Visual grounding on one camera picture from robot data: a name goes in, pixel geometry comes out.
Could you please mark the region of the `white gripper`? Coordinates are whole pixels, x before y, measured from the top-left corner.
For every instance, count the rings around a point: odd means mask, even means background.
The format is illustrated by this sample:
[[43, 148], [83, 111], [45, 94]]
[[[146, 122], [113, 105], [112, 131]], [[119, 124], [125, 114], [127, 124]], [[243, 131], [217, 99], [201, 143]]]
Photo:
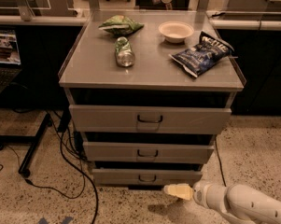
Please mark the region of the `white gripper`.
[[193, 197], [194, 201], [200, 206], [215, 210], [219, 213], [227, 211], [227, 188], [220, 184], [199, 181], [193, 185], [193, 189], [188, 184], [171, 184], [166, 185], [163, 191], [168, 195], [188, 201]]

